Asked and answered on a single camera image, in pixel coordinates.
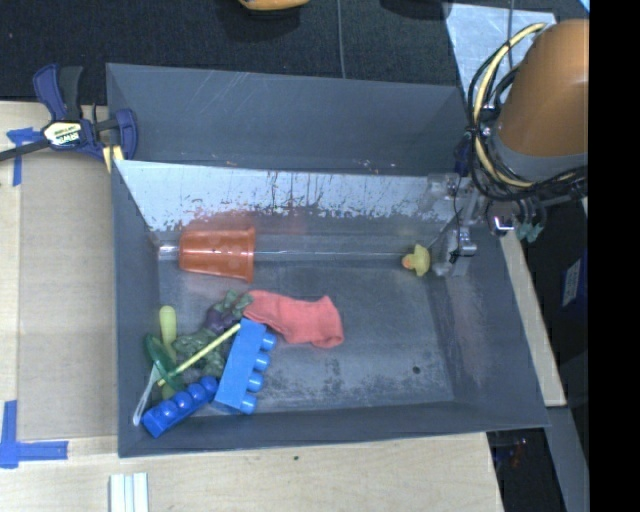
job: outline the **wooden table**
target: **wooden table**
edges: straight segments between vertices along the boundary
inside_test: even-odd
[[[48,120],[38,103],[0,102],[0,149],[8,130]],[[0,164],[0,402],[18,399],[19,440],[69,447],[68,460],[0,469],[1,510],[108,510],[110,475],[139,472],[154,512],[503,510],[483,433],[120,460],[106,167],[43,150],[23,159],[21,186],[12,176]],[[545,403],[565,405],[520,244],[503,248]]]

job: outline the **yellow rubber duck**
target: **yellow rubber duck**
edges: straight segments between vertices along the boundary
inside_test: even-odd
[[[402,266],[409,270],[415,270],[417,276],[422,277],[431,266],[431,255],[428,249],[416,244],[413,253],[402,258]]]

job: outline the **pink sock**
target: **pink sock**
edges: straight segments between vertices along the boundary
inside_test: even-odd
[[[268,325],[289,343],[331,348],[344,340],[340,314],[326,295],[308,302],[264,290],[249,294],[253,302],[244,309],[244,316]]]

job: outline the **orange plastic cup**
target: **orange plastic cup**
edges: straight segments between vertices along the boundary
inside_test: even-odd
[[[187,230],[180,236],[178,265],[188,272],[253,281],[255,228]]]

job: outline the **black carpet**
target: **black carpet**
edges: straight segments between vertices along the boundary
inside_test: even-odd
[[[460,3],[512,5],[511,0]],[[553,13],[557,21],[588,16],[578,0],[518,0],[513,6]],[[457,85],[447,13],[437,0],[311,0],[279,18],[251,16],[236,0],[6,0],[0,17],[0,99],[35,100],[33,74],[50,63],[82,66],[79,101],[98,105],[107,103],[108,62]],[[552,210],[554,231],[525,244],[561,360],[586,347],[586,324],[584,329],[567,325],[556,313],[559,272],[576,247],[586,244],[586,221],[572,213]],[[583,238],[568,243],[567,233]],[[583,442],[586,418],[578,422]],[[489,439],[507,512],[564,510],[541,431],[506,438],[489,433]]]

